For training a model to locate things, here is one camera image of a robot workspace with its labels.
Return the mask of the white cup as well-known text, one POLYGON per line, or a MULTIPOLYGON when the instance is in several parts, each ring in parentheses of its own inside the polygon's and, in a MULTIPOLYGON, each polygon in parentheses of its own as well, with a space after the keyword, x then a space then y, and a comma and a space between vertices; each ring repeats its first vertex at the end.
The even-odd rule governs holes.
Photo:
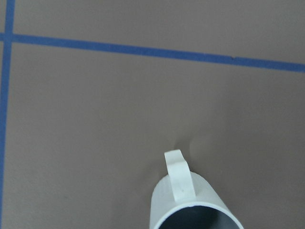
POLYGON ((180 150, 164 154, 167 172, 151 198, 151 229, 241 229, 212 186, 190 171, 180 150))

